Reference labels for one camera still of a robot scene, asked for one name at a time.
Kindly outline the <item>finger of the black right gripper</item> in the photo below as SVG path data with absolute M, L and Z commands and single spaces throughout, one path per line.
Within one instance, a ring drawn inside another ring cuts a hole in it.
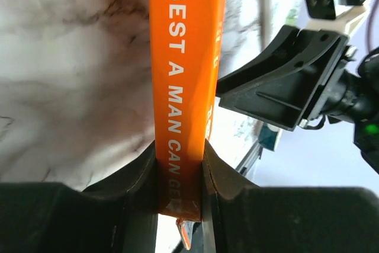
M 348 37 L 284 25 L 267 48 L 217 81 L 219 105 L 284 130 L 317 118 Z

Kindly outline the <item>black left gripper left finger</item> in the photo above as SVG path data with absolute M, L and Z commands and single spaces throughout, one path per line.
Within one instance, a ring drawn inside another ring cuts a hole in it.
M 1 184 L 2 252 L 153 252 L 155 146 L 83 191 L 58 182 Z

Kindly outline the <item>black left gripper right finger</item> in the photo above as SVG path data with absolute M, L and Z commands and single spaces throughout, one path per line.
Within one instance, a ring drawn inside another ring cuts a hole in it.
M 258 187 L 209 143 L 202 165 L 205 252 L 378 251 L 378 197 L 370 190 Z

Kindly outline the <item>orange razor box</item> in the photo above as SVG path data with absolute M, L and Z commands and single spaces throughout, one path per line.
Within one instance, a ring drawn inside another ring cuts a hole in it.
M 159 212 L 190 249 L 201 220 L 226 0 L 149 0 Z

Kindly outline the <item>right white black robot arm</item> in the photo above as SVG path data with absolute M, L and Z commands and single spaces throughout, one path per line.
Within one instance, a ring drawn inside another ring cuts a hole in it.
M 221 107 L 288 131 L 314 119 L 352 123 L 354 145 L 378 169 L 378 51 L 351 74 L 354 53 L 343 34 L 285 25 L 261 54 L 217 81 L 216 95 Z

